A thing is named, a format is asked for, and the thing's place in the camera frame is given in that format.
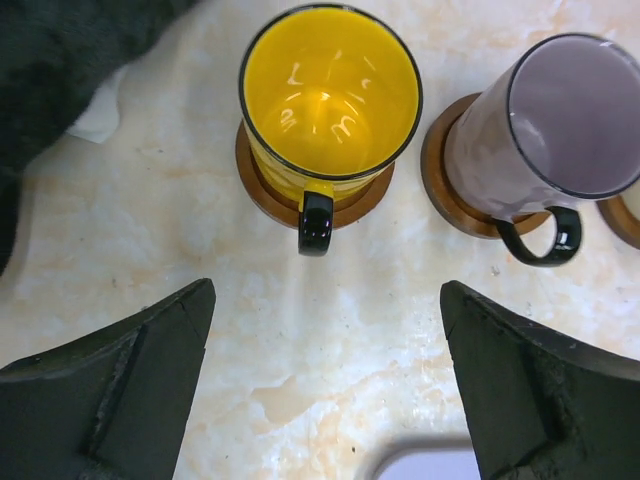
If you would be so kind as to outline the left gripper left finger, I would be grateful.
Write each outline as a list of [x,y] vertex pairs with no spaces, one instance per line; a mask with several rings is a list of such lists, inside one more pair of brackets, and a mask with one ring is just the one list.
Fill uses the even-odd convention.
[[2,478],[172,478],[215,303],[202,278],[3,367]]

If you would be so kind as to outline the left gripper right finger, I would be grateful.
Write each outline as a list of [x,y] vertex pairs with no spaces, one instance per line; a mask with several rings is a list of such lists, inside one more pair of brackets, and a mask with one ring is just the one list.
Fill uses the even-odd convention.
[[638,361],[458,281],[440,311],[482,478],[638,478]]

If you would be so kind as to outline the dark brown grooved coaster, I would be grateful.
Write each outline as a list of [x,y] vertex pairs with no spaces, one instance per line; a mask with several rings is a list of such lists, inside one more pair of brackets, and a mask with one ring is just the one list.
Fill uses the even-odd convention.
[[[235,157],[241,181],[254,204],[273,220],[297,229],[297,203],[281,195],[264,179],[251,152],[243,122],[236,133]],[[365,188],[334,204],[335,229],[358,222],[380,203],[391,183],[394,168],[392,164]]]

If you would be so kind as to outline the transparent purple cup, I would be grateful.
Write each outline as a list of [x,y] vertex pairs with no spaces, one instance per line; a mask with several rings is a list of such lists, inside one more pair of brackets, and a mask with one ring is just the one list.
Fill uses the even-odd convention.
[[535,44],[455,121],[445,167],[517,260],[569,262],[582,240],[576,203],[639,178],[638,61],[585,33]]

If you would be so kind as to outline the yellow transparent mug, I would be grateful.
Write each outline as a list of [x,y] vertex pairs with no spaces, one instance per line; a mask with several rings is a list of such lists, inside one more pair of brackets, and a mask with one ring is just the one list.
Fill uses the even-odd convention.
[[419,125],[418,66],[383,21],[353,7],[289,9],[251,40],[238,76],[252,162],[294,211],[298,250],[322,256],[339,213],[380,201]]

